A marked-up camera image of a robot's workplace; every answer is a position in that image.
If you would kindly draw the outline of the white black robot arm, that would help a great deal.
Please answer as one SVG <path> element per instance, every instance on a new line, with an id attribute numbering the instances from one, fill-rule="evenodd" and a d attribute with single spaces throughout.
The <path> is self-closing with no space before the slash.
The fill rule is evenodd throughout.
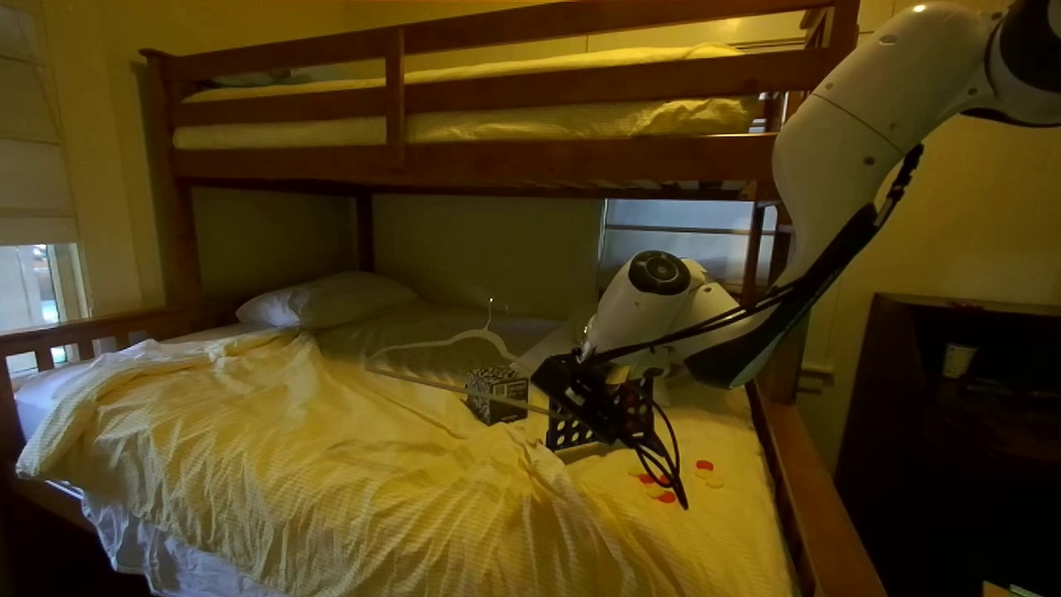
<path id="1" fill-rule="evenodd" d="M 654 436 L 654 379 L 673 366 L 751 381 L 808 306 L 887 224 L 923 138 L 953 117 L 1061 124 L 1061 0 L 1013 0 L 984 18 L 917 4 L 864 39 L 797 109 L 773 145 L 797 252 L 775 287 L 740 306 L 671 252 L 640 252 L 610 280 L 584 345 L 531 375 L 560 420 L 597 441 Z"/>

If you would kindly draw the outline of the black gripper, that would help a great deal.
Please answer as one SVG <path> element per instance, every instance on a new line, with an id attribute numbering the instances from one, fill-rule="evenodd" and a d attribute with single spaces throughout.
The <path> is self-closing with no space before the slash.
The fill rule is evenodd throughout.
<path id="1" fill-rule="evenodd" d="M 602 366 L 554 354 L 536 366 L 531 385 L 546 394 L 550 446 L 631 446 L 640 432 L 640 387 L 610 385 Z"/>

